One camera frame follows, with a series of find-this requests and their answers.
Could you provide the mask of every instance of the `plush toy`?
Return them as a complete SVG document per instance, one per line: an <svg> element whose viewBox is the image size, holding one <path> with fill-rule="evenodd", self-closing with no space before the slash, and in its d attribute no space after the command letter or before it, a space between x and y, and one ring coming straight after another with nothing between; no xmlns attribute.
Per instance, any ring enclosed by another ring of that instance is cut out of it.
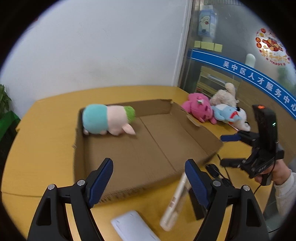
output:
<svg viewBox="0 0 296 241"><path fill-rule="evenodd" d="M189 94L188 101L182 104L182 108L202 123L209 120L212 124L217 124L216 119L213 117L213 109L211 108L209 98L204 94Z"/></svg>
<svg viewBox="0 0 296 241"><path fill-rule="evenodd" d="M226 104L218 104L212 106L215 119L223 121L227 124L233 124L242 118L239 116L236 107L231 107Z"/></svg>
<svg viewBox="0 0 296 241"><path fill-rule="evenodd" d="M129 125L134 119L135 110L131 106L91 104L82 113L83 133L105 135L109 131L115 136L123 132L135 135Z"/></svg>
<svg viewBox="0 0 296 241"><path fill-rule="evenodd" d="M212 106L218 104L226 104L232 107L236 107L238 100L235 99L235 87L231 83L225 84L226 90L218 90L216 94L210 99Z"/></svg>
<svg viewBox="0 0 296 241"><path fill-rule="evenodd" d="M242 108L239 108L238 106L236 108L237 108L237 112L238 112L241 120L234 122L232 124L232 126L235 127L236 129L239 129L242 131L250 131L251 127L249 126L249 123L247 122L246 112Z"/></svg>

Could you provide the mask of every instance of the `sticky note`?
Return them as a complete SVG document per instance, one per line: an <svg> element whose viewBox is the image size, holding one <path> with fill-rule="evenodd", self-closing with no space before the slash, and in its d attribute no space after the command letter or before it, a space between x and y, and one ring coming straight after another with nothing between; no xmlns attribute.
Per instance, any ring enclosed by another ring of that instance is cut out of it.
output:
<svg viewBox="0 0 296 241"><path fill-rule="evenodd" d="M201 42L202 49L214 50L214 43Z"/></svg>
<svg viewBox="0 0 296 241"><path fill-rule="evenodd" d="M194 47L200 48L200 41L194 41Z"/></svg>
<svg viewBox="0 0 296 241"><path fill-rule="evenodd" d="M215 44L214 51L216 51L216 52L222 52L222 47L223 47L222 44Z"/></svg>

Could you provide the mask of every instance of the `silver screw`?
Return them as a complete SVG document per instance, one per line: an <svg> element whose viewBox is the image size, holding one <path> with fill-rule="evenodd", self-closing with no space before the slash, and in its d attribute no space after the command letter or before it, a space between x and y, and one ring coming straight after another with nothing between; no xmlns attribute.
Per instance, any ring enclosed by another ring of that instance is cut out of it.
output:
<svg viewBox="0 0 296 241"><path fill-rule="evenodd" d="M52 190L52 189L54 189L54 184L49 184L48 187L47 187L47 189L48 189L48 190Z"/></svg>
<svg viewBox="0 0 296 241"><path fill-rule="evenodd" d="M77 185L78 186L83 186L85 184L85 180L79 180L78 182L77 182Z"/></svg>
<svg viewBox="0 0 296 241"><path fill-rule="evenodd" d="M221 186L221 183L219 181L215 180L215 181L213 181L213 185L215 187L219 187L219 186Z"/></svg>
<svg viewBox="0 0 296 241"><path fill-rule="evenodd" d="M250 187L249 187L248 185L244 185L242 188L243 188L245 191L250 191Z"/></svg>

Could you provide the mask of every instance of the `blue gripper pad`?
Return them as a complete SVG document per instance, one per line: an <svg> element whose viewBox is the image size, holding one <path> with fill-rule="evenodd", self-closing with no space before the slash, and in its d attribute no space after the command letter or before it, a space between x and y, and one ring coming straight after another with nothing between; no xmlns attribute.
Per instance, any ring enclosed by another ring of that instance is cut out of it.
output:
<svg viewBox="0 0 296 241"><path fill-rule="evenodd" d="M90 208L97 204L113 173L113 161L105 158L96 171L92 171L86 179L86 198Z"/></svg>
<svg viewBox="0 0 296 241"><path fill-rule="evenodd" d="M202 172L192 159L185 162L185 173L198 203L208 209L210 206L209 196L212 190L211 178L207 173Z"/></svg>
<svg viewBox="0 0 296 241"><path fill-rule="evenodd" d="M241 140L241 137L239 134L234 134L234 135L223 135L223 136L220 136L220 140L221 141L240 141Z"/></svg>

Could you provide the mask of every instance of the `green plant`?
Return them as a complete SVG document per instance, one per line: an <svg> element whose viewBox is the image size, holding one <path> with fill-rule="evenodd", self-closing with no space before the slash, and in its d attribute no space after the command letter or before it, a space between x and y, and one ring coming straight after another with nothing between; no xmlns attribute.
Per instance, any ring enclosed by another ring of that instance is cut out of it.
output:
<svg viewBox="0 0 296 241"><path fill-rule="evenodd" d="M4 85L0 84L0 119L3 115L9 111L9 102L11 99L8 97L7 93L5 92Z"/></svg>

